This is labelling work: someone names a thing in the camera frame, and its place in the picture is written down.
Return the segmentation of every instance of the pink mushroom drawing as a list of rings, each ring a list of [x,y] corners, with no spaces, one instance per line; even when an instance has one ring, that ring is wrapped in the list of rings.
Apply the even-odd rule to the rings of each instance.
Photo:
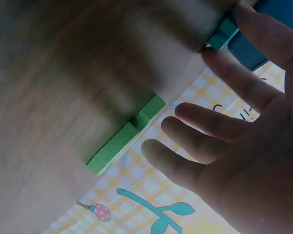
[[[108,207],[102,204],[96,204],[96,205],[86,205],[82,202],[77,202],[78,205],[90,210],[91,212],[95,213],[97,218],[103,222],[108,222],[111,219],[111,215],[109,212]]]

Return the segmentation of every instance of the green block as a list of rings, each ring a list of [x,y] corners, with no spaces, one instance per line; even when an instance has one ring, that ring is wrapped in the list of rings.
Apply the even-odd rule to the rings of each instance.
[[[123,155],[124,148],[138,134],[138,130],[126,123],[87,163],[96,175],[102,174],[115,164]]]
[[[166,103],[161,97],[155,95],[130,122],[138,131],[142,131],[150,122],[165,107]]]
[[[239,32],[239,29],[234,23],[229,18],[224,19],[218,31],[209,39],[208,43],[218,51],[221,47],[227,45],[237,32]]]
[[[230,38],[237,30],[237,27],[229,19],[225,19],[221,23],[219,30],[225,34],[227,38]]]
[[[101,175],[112,167],[134,144],[136,136],[148,125],[150,120],[160,112],[165,102],[154,96],[131,121],[126,123],[87,163],[96,175]]]
[[[217,51],[220,50],[220,48],[224,45],[225,42],[226,39],[218,34],[214,34],[208,41],[208,43]]]

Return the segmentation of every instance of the wooden table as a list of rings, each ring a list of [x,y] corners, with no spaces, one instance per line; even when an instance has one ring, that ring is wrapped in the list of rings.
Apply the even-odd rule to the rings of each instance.
[[[171,104],[194,81],[220,16],[203,0],[0,0],[0,234],[40,233],[94,186],[84,163],[151,90]]]

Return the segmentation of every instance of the yellow gingham pattern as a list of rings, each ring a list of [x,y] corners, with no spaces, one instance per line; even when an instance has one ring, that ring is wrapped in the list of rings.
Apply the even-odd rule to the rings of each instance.
[[[271,62],[255,72],[266,78],[267,83],[283,90],[284,71]],[[170,141],[160,130],[161,121],[173,114],[181,102],[192,102],[229,116],[249,121],[256,119],[257,113],[239,99],[210,69],[206,69],[197,80],[179,97],[146,133],[134,144],[126,155],[110,169],[80,202],[103,204],[110,210],[110,220],[102,222],[90,210],[76,204],[43,234],[150,234],[152,224],[158,219],[153,212],[136,201],[116,193],[123,188],[147,200],[155,207],[168,206],[176,202],[186,202],[195,212],[181,216],[164,212],[183,228],[185,233],[233,234],[236,233],[221,217],[212,211],[198,196],[173,183],[161,172],[155,170],[142,156],[141,144],[148,138],[163,142],[172,150],[188,157],[178,145]],[[166,234],[177,233],[168,226]]]

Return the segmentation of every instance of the hand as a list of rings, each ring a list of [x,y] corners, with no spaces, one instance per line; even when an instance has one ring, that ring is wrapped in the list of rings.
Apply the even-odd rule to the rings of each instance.
[[[260,117],[250,123],[183,103],[175,110],[178,118],[166,118],[162,129],[197,162],[152,139],[142,151],[171,181],[197,193],[237,231],[293,234],[293,31],[241,1],[234,14],[249,41],[286,70],[286,92],[206,48],[205,63]]]

